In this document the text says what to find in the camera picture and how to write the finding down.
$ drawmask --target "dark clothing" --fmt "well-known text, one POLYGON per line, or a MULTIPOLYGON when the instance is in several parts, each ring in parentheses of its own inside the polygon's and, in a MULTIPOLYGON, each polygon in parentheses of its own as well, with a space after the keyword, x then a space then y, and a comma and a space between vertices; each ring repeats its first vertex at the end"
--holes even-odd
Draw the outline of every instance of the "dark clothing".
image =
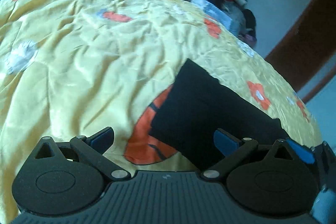
POLYGON ((248 34, 251 35, 252 37, 256 37, 256 19, 255 16, 253 15, 252 11, 249 9, 243 10, 243 14, 246 20, 246 29, 248 30, 248 34))
POLYGON ((279 119, 272 119, 188 59, 152 120, 150 135, 204 170, 223 159, 213 141, 217 128, 260 144, 288 138, 279 119))

